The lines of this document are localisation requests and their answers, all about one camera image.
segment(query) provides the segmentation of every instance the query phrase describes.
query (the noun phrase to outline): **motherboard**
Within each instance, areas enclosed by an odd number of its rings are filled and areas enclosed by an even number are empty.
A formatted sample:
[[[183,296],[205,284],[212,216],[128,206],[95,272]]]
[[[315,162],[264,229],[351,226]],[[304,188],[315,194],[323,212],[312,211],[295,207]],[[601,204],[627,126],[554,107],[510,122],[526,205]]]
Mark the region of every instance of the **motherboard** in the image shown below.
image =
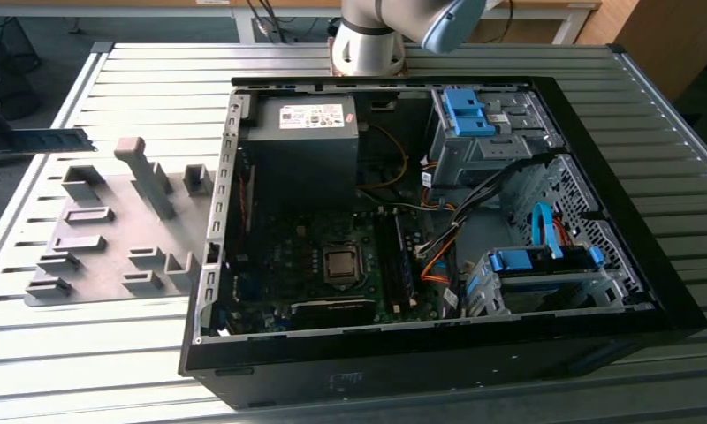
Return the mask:
[[[231,332],[438,317],[442,287],[419,281],[411,254],[423,239],[415,212],[283,214],[260,216],[252,226],[252,243],[239,258],[251,264],[235,274],[233,307],[224,313]]]

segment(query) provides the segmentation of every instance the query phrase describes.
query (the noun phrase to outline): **ram slot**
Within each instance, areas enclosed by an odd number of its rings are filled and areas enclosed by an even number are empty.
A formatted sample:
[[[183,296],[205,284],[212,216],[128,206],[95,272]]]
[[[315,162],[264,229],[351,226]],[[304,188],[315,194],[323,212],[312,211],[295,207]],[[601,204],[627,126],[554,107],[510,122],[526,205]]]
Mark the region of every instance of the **ram slot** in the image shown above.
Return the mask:
[[[375,239],[378,242],[379,268],[384,300],[394,313],[416,305],[414,299],[414,276],[410,253],[400,231],[399,216],[380,212],[375,217]]]

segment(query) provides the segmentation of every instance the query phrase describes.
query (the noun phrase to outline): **metal table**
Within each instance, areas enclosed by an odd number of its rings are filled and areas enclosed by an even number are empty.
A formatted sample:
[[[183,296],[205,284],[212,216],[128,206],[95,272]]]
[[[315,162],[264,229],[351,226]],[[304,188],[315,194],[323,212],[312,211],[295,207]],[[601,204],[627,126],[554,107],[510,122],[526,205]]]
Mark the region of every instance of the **metal table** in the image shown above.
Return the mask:
[[[100,151],[39,155],[0,221],[1,422],[296,422],[311,413],[304,422],[707,422],[707,330],[578,379],[235,412],[176,373],[187,298],[27,307],[24,288],[64,204],[65,167],[121,172],[115,140],[143,136],[165,171],[188,163],[215,169],[231,77],[328,72],[318,44],[95,51],[55,126],[83,126]],[[412,49],[410,71],[558,78],[707,313],[707,148],[629,57],[598,47],[483,45],[448,57]]]

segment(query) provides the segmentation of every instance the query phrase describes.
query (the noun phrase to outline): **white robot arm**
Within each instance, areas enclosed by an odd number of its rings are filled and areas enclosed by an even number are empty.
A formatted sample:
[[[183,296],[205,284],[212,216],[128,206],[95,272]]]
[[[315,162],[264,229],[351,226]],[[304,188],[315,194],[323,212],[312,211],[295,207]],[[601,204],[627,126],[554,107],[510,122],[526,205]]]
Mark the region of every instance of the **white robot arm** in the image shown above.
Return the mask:
[[[343,0],[343,20],[332,63],[351,76],[394,75],[403,68],[402,35],[432,53],[450,53],[466,41],[486,0]]]

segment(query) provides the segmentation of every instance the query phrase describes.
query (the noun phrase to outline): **blue latch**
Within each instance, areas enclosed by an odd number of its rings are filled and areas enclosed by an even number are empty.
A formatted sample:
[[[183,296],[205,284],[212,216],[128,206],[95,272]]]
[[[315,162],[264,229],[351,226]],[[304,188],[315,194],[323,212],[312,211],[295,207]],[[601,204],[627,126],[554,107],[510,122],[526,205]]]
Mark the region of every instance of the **blue latch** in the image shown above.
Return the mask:
[[[602,250],[599,247],[590,247],[590,256],[594,259],[594,263],[598,267],[605,265],[605,254],[602,254]]]
[[[503,262],[503,269],[507,271],[523,271],[531,269],[530,254],[526,250],[502,250],[498,256]]]
[[[490,264],[492,265],[492,270],[495,272],[503,271],[503,262],[500,262],[500,258],[496,254],[490,255]]]
[[[446,109],[456,123],[456,135],[476,137],[495,135],[495,125],[490,125],[484,117],[484,103],[480,102],[474,90],[467,88],[448,88],[446,95]]]

